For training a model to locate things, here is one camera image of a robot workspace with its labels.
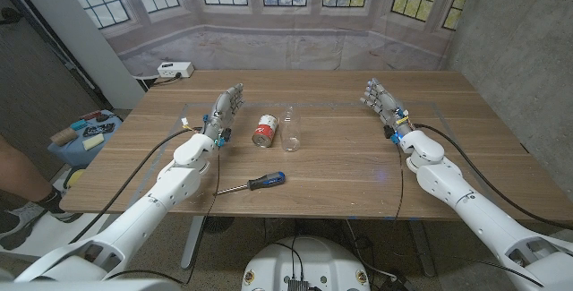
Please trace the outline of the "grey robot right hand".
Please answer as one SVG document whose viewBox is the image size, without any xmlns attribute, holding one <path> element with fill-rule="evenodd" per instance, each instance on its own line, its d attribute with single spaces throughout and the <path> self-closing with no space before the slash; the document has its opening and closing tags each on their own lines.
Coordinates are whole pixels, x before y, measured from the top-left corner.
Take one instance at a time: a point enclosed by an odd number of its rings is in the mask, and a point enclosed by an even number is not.
<svg viewBox="0 0 573 291">
<path fill-rule="evenodd" d="M 406 134 L 415 129 L 404 105 L 395 99 L 376 78 L 367 82 L 360 101 L 379 116 L 383 123 L 385 137 L 393 143 L 399 144 Z"/>
</svg>

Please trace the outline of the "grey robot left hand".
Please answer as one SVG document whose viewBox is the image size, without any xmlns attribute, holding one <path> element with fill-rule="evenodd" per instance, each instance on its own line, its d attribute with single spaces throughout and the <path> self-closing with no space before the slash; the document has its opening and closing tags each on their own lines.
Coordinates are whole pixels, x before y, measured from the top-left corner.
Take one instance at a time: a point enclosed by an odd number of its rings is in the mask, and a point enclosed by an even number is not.
<svg viewBox="0 0 573 291">
<path fill-rule="evenodd" d="M 204 126 L 202 134 L 207 135 L 221 147 L 230 142 L 231 127 L 235 116 L 243 105 L 243 88 L 242 83 L 222 92 L 214 103 L 211 112 L 203 117 Z"/>
</svg>

